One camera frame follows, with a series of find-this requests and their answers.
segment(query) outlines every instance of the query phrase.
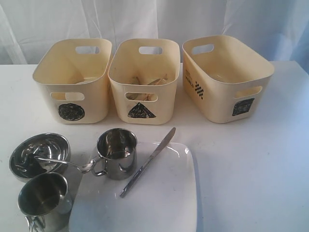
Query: cream plastic bin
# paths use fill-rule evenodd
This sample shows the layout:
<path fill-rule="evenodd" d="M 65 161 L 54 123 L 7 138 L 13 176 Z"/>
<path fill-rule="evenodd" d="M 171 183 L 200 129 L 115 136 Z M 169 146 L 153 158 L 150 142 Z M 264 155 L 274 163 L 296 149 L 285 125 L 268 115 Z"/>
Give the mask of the cream plastic bin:
<path fill-rule="evenodd" d="M 96 47 L 80 54 L 76 48 Z M 107 70 L 112 43 L 105 39 L 69 39 L 54 44 L 33 73 L 44 100 L 60 123 L 95 123 L 109 109 Z"/>
<path fill-rule="evenodd" d="M 203 45 L 212 50 L 192 53 Z M 249 117 L 273 73 L 270 62 L 230 36 L 210 36 L 183 44 L 183 87 L 212 122 Z"/>
<path fill-rule="evenodd" d="M 142 47 L 159 47 L 159 55 L 142 54 Z M 118 116 L 127 123 L 159 125 L 173 115 L 180 50 L 163 39 L 123 42 L 112 60 L 109 78 Z"/>

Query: white backdrop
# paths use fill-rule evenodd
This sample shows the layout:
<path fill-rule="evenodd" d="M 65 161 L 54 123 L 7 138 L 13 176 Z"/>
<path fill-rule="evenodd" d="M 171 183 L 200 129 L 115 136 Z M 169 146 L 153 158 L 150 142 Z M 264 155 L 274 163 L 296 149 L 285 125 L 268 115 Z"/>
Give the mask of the white backdrop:
<path fill-rule="evenodd" d="M 67 38 L 179 43 L 231 35 L 309 72 L 309 0 L 0 0 L 0 64 L 36 64 Z"/>

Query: white plate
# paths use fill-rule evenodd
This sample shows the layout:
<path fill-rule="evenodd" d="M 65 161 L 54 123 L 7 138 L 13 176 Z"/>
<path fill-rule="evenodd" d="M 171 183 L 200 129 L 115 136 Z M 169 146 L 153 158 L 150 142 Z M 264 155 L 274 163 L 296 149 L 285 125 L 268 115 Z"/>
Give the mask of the white plate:
<path fill-rule="evenodd" d="M 139 143 L 138 167 L 157 144 Z M 123 199 L 121 181 L 83 176 L 73 205 L 70 232 L 195 232 L 197 191 L 192 154 L 170 143 Z"/>

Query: metal mug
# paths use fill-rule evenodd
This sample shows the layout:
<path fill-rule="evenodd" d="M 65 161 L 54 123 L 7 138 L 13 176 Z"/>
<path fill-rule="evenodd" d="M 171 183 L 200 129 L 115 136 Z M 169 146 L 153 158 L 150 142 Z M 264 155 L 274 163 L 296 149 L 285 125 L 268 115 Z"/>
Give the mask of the metal mug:
<path fill-rule="evenodd" d="M 103 162 L 103 170 L 92 174 L 106 175 L 113 180 L 130 177 L 137 167 L 137 138 L 129 130 L 114 128 L 104 132 L 98 139 L 97 151 Z"/>
<path fill-rule="evenodd" d="M 59 173 L 32 178 L 18 196 L 18 207 L 26 215 L 30 232 L 61 230 L 69 221 L 72 205 L 68 182 Z"/>

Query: cup handle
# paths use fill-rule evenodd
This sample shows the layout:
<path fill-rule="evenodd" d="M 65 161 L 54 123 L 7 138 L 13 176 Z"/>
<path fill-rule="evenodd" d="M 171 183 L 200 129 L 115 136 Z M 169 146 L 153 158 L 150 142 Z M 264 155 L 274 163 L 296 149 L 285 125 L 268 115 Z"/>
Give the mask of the cup handle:
<path fill-rule="evenodd" d="M 36 232 L 40 232 L 40 231 L 44 232 L 44 229 L 42 228 L 42 225 L 41 225 L 41 223 L 40 223 L 40 221 L 38 220 L 37 217 L 32 218 L 32 217 L 26 216 L 25 218 L 27 220 L 30 232 L 34 232 L 34 231 L 36 231 Z"/>
<path fill-rule="evenodd" d="M 106 172 L 106 162 L 107 162 L 107 160 L 106 159 L 104 159 L 105 160 L 105 167 L 104 167 L 104 169 L 102 170 L 102 171 L 100 171 L 100 172 L 96 172 L 95 171 L 95 166 L 96 166 L 96 164 L 99 162 L 99 161 L 101 161 L 102 160 L 102 158 L 100 158 L 100 157 L 95 157 L 95 158 L 93 158 L 92 160 L 91 160 L 91 162 L 93 162 L 94 163 L 94 165 L 93 165 L 93 168 L 91 169 L 91 172 L 92 172 L 92 174 L 94 175 L 94 176 L 102 176 L 102 175 L 105 175 L 105 174 L 107 174 L 107 172 Z"/>

